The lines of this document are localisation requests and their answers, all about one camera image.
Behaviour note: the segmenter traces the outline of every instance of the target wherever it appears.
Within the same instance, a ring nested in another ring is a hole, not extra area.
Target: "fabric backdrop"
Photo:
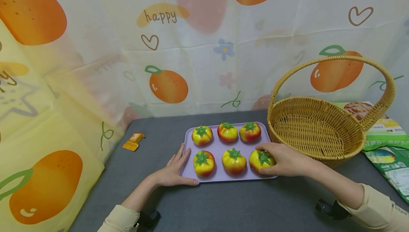
[[[318,57],[383,64],[398,86],[389,114],[409,128],[408,6],[0,0],[0,230],[67,231],[132,120],[265,109],[284,73]],[[374,103],[384,90],[351,61],[309,66],[279,94]]]

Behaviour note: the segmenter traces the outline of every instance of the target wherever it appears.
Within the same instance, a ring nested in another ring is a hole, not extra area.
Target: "tray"
[[[258,172],[255,172],[253,169],[251,169],[250,164],[249,164],[249,156],[250,153],[255,150],[255,147],[261,143],[269,143],[270,138],[268,137],[266,127],[264,124],[260,122],[255,122],[257,123],[260,128],[261,128],[261,136],[259,141],[255,143],[244,143],[241,139],[240,136],[238,136],[237,140],[234,141],[233,143],[223,143],[220,141],[219,136],[217,135],[217,128],[219,125],[215,126],[209,126],[209,128],[213,132],[213,140],[206,146],[200,147],[196,146],[193,141],[192,141],[192,131],[196,127],[192,127],[186,132],[185,135],[185,150],[184,153],[186,152],[186,149],[191,148],[192,152],[190,154],[190,157],[188,159],[188,162],[186,163],[185,167],[182,168],[181,170],[181,175],[187,178],[193,178],[198,180],[200,183],[205,183],[205,182],[220,182],[220,181],[248,181],[248,180],[263,180],[263,179],[272,179],[272,178],[277,178],[277,176],[263,176],[260,175]],[[237,124],[232,124],[234,125],[237,130],[239,130],[245,123],[237,123]],[[246,158],[247,160],[247,168],[246,170],[241,173],[240,175],[229,175],[226,173],[223,167],[222,163],[222,156],[223,153],[231,148],[235,148],[236,150],[239,150],[240,153]],[[209,177],[199,177],[195,173],[194,167],[193,167],[193,157],[194,155],[197,154],[197,152],[201,150],[206,150],[209,151],[213,154],[215,162],[216,162],[216,167],[215,171],[209,176]]]

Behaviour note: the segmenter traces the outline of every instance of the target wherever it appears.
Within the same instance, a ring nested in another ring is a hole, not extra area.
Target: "wicker basket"
[[[355,60],[377,68],[386,79],[380,101],[358,121],[353,114],[325,100],[290,97],[274,102],[280,87],[294,73],[315,63]],[[357,56],[330,56],[299,65],[275,85],[268,107],[267,123],[272,142],[284,143],[329,167],[336,167],[358,154],[365,146],[365,132],[380,119],[395,97],[395,83],[378,63]]]

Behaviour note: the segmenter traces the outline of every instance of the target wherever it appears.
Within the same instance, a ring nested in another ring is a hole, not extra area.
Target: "black clip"
[[[315,209],[317,211],[322,211],[326,213],[336,221],[340,221],[351,216],[347,210],[345,210],[344,208],[341,207],[341,205],[338,204],[337,201],[334,202],[334,205],[330,205],[323,199],[320,199],[318,200],[318,203],[315,205]]]
[[[160,213],[157,210],[151,211],[149,215],[146,215],[143,211],[140,213],[138,220],[139,226],[145,227],[149,231],[153,231],[161,218]]]

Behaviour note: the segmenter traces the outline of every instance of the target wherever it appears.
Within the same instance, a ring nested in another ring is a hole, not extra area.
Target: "package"
[[[143,133],[134,132],[134,134],[124,143],[122,148],[136,151],[136,149],[139,148],[139,142],[143,138],[145,138],[145,135],[143,135]]]
[[[335,103],[352,113],[359,121],[373,107],[370,102]],[[366,132],[363,150],[375,168],[409,203],[409,137],[399,124],[382,116]]]
[[[396,147],[381,147],[364,151],[377,170],[409,203],[409,150]]]
[[[372,108],[370,102],[335,103],[337,106],[349,111],[360,121]],[[409,137],[397,122],[387,115],[382,116],[371,129],[366,132],[366,145],[364,150],[379,147],[401,147],[409,149]]]

